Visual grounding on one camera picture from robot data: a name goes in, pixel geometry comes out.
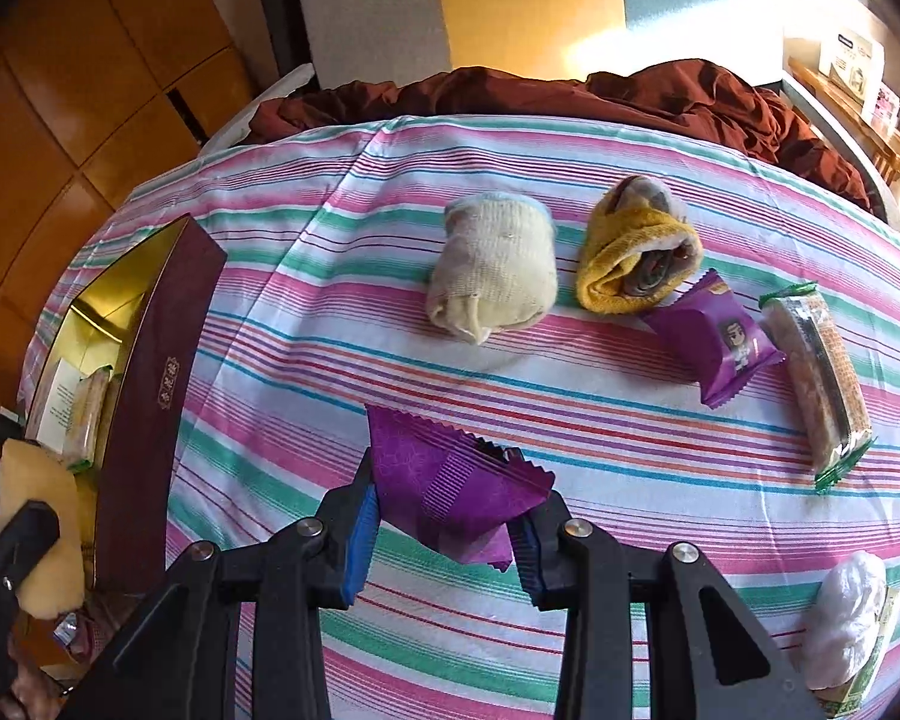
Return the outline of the gold metal tin box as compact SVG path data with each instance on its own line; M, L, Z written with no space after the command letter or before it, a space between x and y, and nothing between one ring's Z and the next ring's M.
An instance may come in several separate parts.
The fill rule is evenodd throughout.
M112 368L94 465L77 473L87 583L142 595L164 573L173 450L196 346L227 254L183 215L64 301L30 405L58 359Z

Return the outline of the dark red blanket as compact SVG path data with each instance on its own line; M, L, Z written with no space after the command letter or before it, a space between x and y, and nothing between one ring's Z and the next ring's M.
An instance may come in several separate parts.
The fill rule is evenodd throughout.
M250 145L318 127L388 121L400 115L549 115L635 125L735 149L777 166L884 218L878 193L834 146L784 103L721 65L670 60L632 75L597 71L587 80L537 80L487 67L441 71L420 82L351 82L268 99L251 117Z

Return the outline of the purple cartoon snack packet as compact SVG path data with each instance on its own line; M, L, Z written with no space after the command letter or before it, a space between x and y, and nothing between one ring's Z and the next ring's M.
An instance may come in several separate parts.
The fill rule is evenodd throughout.
M758 372L785 361L715 268L681 298L647 312L644 322L685 362L715 410L733 400Z

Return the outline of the orange wooden wardrobe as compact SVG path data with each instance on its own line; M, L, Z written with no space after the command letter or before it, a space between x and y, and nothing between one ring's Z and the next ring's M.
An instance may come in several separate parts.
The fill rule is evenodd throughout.
M253 94L212 0L0 0L0 406L82 244Z

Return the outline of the white printed carton box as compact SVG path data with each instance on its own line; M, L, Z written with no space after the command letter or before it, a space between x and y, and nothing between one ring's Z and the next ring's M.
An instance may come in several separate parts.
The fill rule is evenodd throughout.
M55 454L64 454L77 389L84 376L74 364L58 359L38 390L32 415L32 439Z

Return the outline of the striped pink green bedsheet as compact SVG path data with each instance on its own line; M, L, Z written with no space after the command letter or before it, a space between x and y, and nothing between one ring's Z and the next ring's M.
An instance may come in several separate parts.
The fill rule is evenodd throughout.
M592 206L622 177L663 179L744 305L823 291L859 374L875 442L816 494L787 372L711 410L643 323L574 298ZM424 309L443 210L515 192L551 211L548 317L479 346ZM687 539L788 653L821 578L855 551L900 589L900 234L777 167L637 127L536 117L400 117L203 156L140 185L77 252L40 314L19 395L77 291L178 216L227 255L199 339L170 488L167 548L260 541L312 514L367 444L365 407L395 406L515 445L574 514L651 550ZM900 691L900 617L862 704Z

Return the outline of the green-edged cracker packet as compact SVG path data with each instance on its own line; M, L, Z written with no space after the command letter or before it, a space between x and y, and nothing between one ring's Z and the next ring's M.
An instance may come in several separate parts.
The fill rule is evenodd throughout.
M808 437L814 491L826 494L875 440L859 376L814 281L764 294L759 309L770 339L787 358Z

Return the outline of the green white cracker packet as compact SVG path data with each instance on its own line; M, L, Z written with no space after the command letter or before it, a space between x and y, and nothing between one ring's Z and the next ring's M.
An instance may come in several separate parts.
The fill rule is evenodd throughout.
M76 387L61 456L71 473L82 473L94 465L98 426L107 401L112 368L102 366L84 377Z

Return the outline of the small green white box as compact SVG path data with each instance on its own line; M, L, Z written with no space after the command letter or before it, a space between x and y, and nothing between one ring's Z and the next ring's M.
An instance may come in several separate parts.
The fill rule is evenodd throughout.
M818 699L827 718L848 718L857 713L870 694L888 652L900 615L900 587L889 587L878 616L878 635L873 650L854 678L838 688L821 691Z

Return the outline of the yellow sock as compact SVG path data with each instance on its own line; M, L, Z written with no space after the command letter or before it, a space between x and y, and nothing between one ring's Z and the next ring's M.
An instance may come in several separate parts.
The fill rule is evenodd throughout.
M600 316L642 314L692 277L702 257L686 205L662 181L629 176L590 215L575 297Z

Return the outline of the cream sock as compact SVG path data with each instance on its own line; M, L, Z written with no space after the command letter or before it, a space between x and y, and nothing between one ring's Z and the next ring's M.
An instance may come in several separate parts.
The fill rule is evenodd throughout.
M532 327L557 298L554 224L520 193L486 192L450 202L445 244L430 275L425 312L471 344Z

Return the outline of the yellow sponge cake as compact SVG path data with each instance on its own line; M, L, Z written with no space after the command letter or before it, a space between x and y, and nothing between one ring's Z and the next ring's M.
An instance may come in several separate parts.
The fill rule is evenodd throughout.
M84 603L79 496L74 476L40 445L6 440L0 460L0 533L20 609L52 621Z

